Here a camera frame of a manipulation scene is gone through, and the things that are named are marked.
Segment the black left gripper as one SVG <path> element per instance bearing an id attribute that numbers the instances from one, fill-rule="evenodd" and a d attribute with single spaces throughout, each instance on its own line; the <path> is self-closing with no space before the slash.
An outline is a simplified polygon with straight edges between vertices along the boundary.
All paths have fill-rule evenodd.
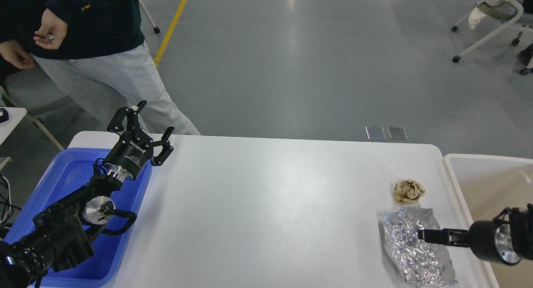
<path id="1" fill-rule="evenodd" d="M 120 166 L 126 170 L 130 178 L 135 180 L 147 161 L 150 159 L 152 166 L 162 166 L 173 152 L 169 138 L 174 127 L 168 127 L 160 140 L 154 141 L 147 133 L 141 131 L 139 113 L 147 104 L 142 100 L 136 106 L 119 108 L 107 125 L 107 131 L 111 133 L 123 133 L 118 142 L 103 160 L 105 166 Z M 157 156 L 154 148 L 162 147 Z"/>

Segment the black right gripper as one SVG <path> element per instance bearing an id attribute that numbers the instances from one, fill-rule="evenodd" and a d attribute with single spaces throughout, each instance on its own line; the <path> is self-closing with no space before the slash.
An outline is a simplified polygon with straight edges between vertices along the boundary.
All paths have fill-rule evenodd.
<path id="1" fill-rule="evenodd" d="M 503 265 L 517 265 L 521 258 L 513 248 L 508 223 L 476 221 L 468 229 L 418 229 L 418 239 L 459 248 L 470 248 L 480 260 Z"/>

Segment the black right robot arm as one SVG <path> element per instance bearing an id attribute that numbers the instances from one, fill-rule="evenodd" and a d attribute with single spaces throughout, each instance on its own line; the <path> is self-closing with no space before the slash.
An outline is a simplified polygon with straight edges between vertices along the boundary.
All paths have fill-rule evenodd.
<path id="1" fill-rule="evenodd" d="M 427 243 L 470 248 L 478 259 L 515 266 L 533 259 L 532 204 L 504 208 L 491 220 L 476 221 L 467 230 L 420 229 L 417 235 Z"/>

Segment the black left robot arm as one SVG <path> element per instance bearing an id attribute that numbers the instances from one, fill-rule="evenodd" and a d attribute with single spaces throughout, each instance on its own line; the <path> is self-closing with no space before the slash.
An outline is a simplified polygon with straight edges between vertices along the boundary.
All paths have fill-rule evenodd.
<path id="1" fill-rule="evenodd" d="M 160 140 L 141 129 L 139 113 L 146 104 L 142 100 L 116 111 L 107 130 L 119 140 L 101 163 L 93 163 L 86 184 L 36 214 L 34 231 L 12 244 L 1 242 L 2 288 L 38 288 L 50 269 L 74 268 L 93 256 L 99 235 L 121 235 L 135 223 L 137 214 L 116 208 L 112 193 L 126 180 L 136 180 L 148 161 L 161 166 L 173 152 L 174 127 Z"/>

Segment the person's left hand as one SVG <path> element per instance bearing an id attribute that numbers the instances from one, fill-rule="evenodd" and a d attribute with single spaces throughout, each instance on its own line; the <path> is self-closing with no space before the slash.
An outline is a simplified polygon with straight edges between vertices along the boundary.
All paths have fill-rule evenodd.
<path id="1" fill-rule="evenodd" d="M 68 24 L 49 9 L 42 13 L 40 28 L 34 33 L 36 45 L 46 50 L 58 50 L 67 34 Z M 46 34 L 53 34 L 54 40 L 46 40 Z"/>

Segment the person's right hand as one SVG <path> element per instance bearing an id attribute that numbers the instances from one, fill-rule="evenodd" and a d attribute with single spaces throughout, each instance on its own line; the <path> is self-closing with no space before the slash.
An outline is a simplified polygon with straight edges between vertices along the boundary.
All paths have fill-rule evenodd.
<path id="1" fill-rule="evenodd" d="M 20 70 L 28 70 L 36 65 L 32 55 L 15 39 L 0 43 L 0 54 L 4 60 Z"/>

